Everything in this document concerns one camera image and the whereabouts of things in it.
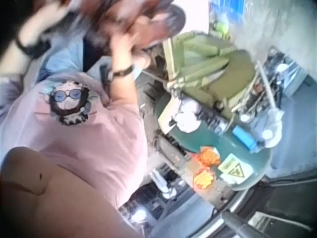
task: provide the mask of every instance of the orange label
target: orange label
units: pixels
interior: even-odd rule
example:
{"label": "orange label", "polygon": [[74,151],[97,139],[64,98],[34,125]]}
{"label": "orange label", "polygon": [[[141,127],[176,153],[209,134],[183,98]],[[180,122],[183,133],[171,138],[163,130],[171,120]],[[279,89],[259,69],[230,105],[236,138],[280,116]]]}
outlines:
{"label": "orange label", "polygon": [[200,153],[193,154],[193,158],[206,167],[220,165],[221,162],[219,154],[215,152],[212,146],[202,146]]}
{"label": "orange label", "polygon": [[194,189],[195,190],[205,190],[213,185],[214,174],[210,171],[209,168],[201,168],[198,170],[194,176]]}

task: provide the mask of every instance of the woman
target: woman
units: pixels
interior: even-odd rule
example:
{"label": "woman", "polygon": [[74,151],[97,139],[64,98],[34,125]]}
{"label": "woman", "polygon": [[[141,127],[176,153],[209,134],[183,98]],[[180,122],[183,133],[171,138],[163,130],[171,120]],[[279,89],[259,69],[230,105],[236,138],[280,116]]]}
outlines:
{"label": "woman", "polygon": [[23,91],[32,58],[47,46],[41,34],[68,12],[57,2],[41,8],[1,59],[1,212],[28,237],[139,237],[116,211],[141,183],[147,159],[131,37],[111,37],[109,95],[102,71],[78,72],[75,44],[44,61],[46,77]]}

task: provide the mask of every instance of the warning label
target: warning label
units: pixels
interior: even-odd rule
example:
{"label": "warning label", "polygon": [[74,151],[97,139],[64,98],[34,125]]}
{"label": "warning label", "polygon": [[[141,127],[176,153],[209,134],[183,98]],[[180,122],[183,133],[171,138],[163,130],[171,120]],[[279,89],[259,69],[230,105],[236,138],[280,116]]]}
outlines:
{"label": "warning label", "polygon": [[242,162],[234,154],[230,154],[218,169],[223,172],[220,177],[228,184],[241,184],[253,173],[252,167]]}
{"label": "warning label", "polygon": [[229,175],[237,176],[237,177],[240,177],[240,178],[244,178],[243,170],[242,170],[242,168],[241,168],[240,163],[238,163],[238,164],[236,165],[236,167],[234,167],[234,168],[229,172]]}

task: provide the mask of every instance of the black wristwatch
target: black wristwatch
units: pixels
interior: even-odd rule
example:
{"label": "black wristwatch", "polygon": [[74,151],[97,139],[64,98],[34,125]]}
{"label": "black wristwatch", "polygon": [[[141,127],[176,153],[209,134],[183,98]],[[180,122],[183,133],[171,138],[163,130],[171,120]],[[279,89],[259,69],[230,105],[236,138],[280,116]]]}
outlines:
{"label": "black wristwatch", "polygon": [[29,56],[32,59],[38,59],[41,57],[47,50],[51,48],[51,43],[49,40],[42,41],[39,40],[37,44],[30,45],[30,46],[24,46],[22,45],[19,37],[17,36],[15,38],[15,43],[18,46],[18,48],[27,56]]}
{"label": "black wristwatch", "polygon": [[117,71],[117,72],[113,72],[112,76],[114,77],[124,77],[129,75],[130,73],[132,73],[134,70],[134,65],[131,65],[130,67],[128,67],[125,70],[121,70],[121,71]]}

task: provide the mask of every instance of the black object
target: black object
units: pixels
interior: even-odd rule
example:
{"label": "black object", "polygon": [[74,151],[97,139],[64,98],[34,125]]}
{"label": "black object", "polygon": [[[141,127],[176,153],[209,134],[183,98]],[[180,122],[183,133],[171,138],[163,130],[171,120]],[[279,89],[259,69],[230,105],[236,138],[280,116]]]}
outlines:
{"label": "black object", "polygon": [[110,80],[109,80],[109,73],[111,71],[109,65],[101,65],[100,66],[100,77],[101,77],[101,84],[103,86],[104,91],[107,95],[110,94]]}
{"label": "black object", "polygon": [[121,71],[118,71],[118,72],[113,72],[113,77],[124,77],[124,76],[127,76],[130,73],[132,73],[133,69],[134,69],[134,65],[131,65],[130,67],[128,67],[125,70],[121,70]]}
{"label": "black object", "polygon": [[23,46],[18,37],[15,38],[15,43],[18,48],[27,56],[32,59],[38,59],[41,57],[47,50],[51,48],[51,43],[47,41],[39,41],[36,45],[32,46]]}
{"label": "black object", "polygon": [[196,115],[197,120],[203,120],[208,129],[214,133],[220,135],[222,134],[226,126],[229,124],[226,119],[224,119],[216,110],[211,110],[203,107],[201,111]]}
{"label": "black object", "polygon": [[221,113],[224,110],[224,103],[218,100],[215,101],[213,109],[215,109],[218,113]]}
{"label": "black object", "polygon": [[168,123],[169,126],[174,126],[176,124],[177,122],[174,119],[170,120],[170,122]]}
{"label": "black object", "polygon": [[83,54],[83,67],[84,72],[87,72],[94,64],[105,55],[102,48],[94,46],[91,41],[84,37],[84,54]]}

